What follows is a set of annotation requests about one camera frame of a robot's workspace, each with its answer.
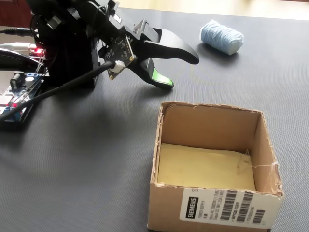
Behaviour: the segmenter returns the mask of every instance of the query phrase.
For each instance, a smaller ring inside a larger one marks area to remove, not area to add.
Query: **cardboard box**
[[[249,151],[256,191],[158,183],[162,143],[243,154]],[[227,105],[162,103],[150,181],[150,230],[267,232],[283,198],[278,163],[262,112]],[[233,207],[221,220],[226,203]]]

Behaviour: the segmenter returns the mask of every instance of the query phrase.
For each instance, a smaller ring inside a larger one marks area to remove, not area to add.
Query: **robotic arm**
[[[114,79],[124,68],[145,82],[171,89],[174,83],[160,75],[152,58],[179,58],[198,64],[197,53],[168,30],[152,28],[144,19],[136,26],[125,22],[114,0],[26,0],[34,14],[31,30],[36,44],[46,49],[46,66],[55,86],[60,86],[105,61],[119,62],[108,69]],[[95,81],[88,83],[94,87]]]

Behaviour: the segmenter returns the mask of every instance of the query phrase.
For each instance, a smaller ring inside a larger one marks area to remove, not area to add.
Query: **gray table surface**
[[[0,231],[146,232],[157,115],[169,100],[264,111],[286,194],[273,232],[308,231],[309,22],[123,11],[176,33],[200,63],[155,60],[171,93],[130,70],[105,73],[90,94],[46,99],[24,132],[0,132]],[[237,54],[200,43],[211,19],[244,34]]]

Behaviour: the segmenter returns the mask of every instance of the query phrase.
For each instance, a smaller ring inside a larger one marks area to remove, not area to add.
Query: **ball of yarn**
[[[240,49],[243,37],[240,32],[220,25],[214,20],[203,26],[200,31],[201,41],[229,55]]]

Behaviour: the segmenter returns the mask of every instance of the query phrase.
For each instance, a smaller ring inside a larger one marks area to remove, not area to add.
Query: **circuit board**
[[[127,67],[134,61],[134,55],[127,35],[120,36],[112,40],[111,45],[107,49],[107,53],[104,56],[105,61],[109,60],[115,62],[117,60],[122,61]],[[114,73],[111,69],[108,69],[108,75],[111,80],[115,79],[119,73]]]
[[[41,84],[43,83],[42,74],[25,73],[24,77],[32,77],[34,83],[33,86],[29,88],[23,83],[17,91],[12,91],[12,87],[8,86],[4,94],[0,96],[0,99],[3,99],[0,101],[0,116],[6,114],[12,108],[36,97],[40,93]],[[24,108],[21,112],[16,113],[13,117],[1,123],[0,128],[15,129],[16,127],[19,127],[25,121],[32,107],[33,106]]]

